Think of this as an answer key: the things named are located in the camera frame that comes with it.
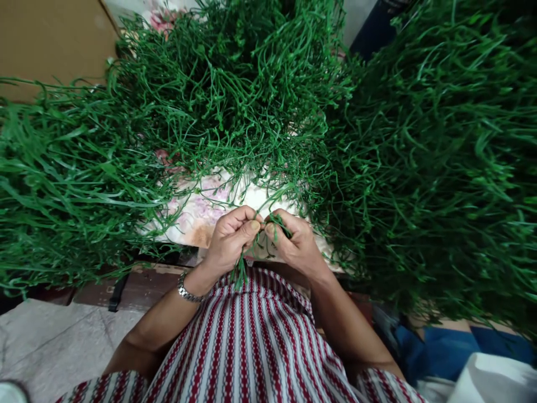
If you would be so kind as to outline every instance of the forearm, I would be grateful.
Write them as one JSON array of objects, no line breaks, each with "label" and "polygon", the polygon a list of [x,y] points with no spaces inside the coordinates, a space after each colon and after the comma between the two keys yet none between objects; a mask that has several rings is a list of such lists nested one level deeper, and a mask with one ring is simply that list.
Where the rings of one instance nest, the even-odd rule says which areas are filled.
[{"label": "forearm", "polygon": [[329,270],[310,278],[312,294],[326,337],[347,363],[384,367],[393,358],[352,299]]},{"label": "forearm", "polygon": [[[189,273],[185,288],[193,295],[206,295],[218,277],[199,265]],[[105,373],[137,371],[151,379],[160,366],[170,343],[194,317],[199,303],[182,298],[173,287],[124,337]]]}]

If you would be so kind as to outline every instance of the striped shirt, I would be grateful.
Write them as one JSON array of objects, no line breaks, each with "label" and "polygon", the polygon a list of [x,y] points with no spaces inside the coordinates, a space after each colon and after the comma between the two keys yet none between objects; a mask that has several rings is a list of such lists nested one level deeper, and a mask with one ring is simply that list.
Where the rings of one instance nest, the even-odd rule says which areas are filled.
[{"label": "striped shirt", "polygon": [[348,381],[314,326],[312,307],[279,275],[222,278],[171,347],[153,381],[119,372],[83,382],[57,403],[371,402],[424,399],[378,369]]}]

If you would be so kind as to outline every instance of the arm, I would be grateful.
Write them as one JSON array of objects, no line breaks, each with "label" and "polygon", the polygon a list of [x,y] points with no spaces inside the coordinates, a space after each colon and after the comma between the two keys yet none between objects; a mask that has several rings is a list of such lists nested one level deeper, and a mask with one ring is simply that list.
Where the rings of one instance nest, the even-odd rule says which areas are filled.
[{"label": "arm", "polygon": [[[261,223],[261,217],[248,206],[222,216],[216,223],[206,258],[186,276],[185,289],[195,296],[206,295],[222,275],[233,269],[243,245],[253,241]],[[104,374],[136,371],[152,380],[198,306],[199,303],[183,299],[174,287],[125,336]]]},{"label": "arm", "polygon": [[274,214],[280,215],[293,236],[288,240],[274,224],[268,224],[265,232],[285,262],[308,278],[313,298],[319,301],[321,325],[336,354],[354,370],[374,367],[404,379],[386,346],[324,262],[310,225],[284,210]]}]

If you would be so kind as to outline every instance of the tiled floor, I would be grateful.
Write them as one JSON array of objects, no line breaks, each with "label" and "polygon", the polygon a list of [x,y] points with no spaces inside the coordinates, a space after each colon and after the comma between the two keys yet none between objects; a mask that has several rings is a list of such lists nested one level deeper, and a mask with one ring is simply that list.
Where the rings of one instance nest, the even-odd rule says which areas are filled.
[{"label": "tiled floor", "polygon": [[30,299],[0,316],[0,379],[19,381],[32,403],[51,402],[99,376],[142,315]]}]

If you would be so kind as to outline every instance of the black strap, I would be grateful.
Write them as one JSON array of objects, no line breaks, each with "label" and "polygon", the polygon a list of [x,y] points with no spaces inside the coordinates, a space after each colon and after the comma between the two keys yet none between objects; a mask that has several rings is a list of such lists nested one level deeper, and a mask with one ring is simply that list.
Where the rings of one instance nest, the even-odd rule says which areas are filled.
[{"label": "black strap", "polygon": [[108,305],[108,311],[109,312],[117,312],[117,307],[119,306],[119,303],[121,302],[121,294],[123,293],[123,289],[125,288],[125,285],[127,284],[127,280],[129,278],[129,274],[127,273],[125,276],[120,278],[116,285],[114,286],[114,292],[112,293],[112,297],[110,298],[110,302]]}]

